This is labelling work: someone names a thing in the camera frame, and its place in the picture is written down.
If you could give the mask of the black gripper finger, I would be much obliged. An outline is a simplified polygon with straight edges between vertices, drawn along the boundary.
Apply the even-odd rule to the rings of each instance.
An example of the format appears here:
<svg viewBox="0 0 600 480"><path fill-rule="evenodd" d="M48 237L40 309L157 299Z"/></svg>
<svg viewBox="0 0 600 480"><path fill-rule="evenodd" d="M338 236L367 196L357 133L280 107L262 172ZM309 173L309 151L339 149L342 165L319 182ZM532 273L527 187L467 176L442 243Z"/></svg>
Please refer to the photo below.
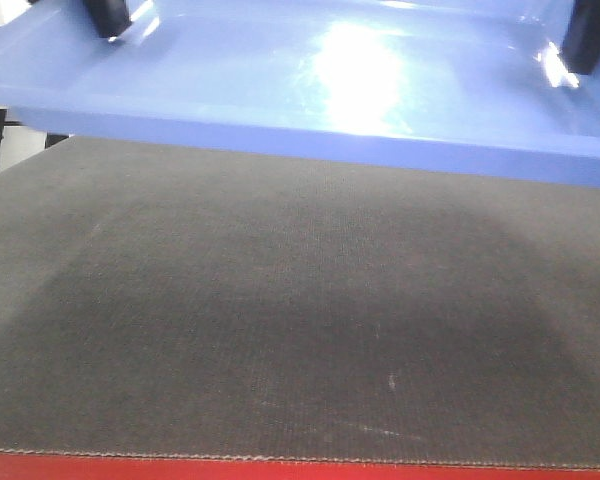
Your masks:
<svg viewBox="0 0 600 480"><path fill-rule="evenodd" d="M125 0L83 0L82 3L100 38L117 37L132 25Z"/></svg>
<svg viewBox="0 0 600 480"><path fill-rule="evenodd" d="M600 0L576 0L561 45L570 73L589 75L600 60Z"/></svg>

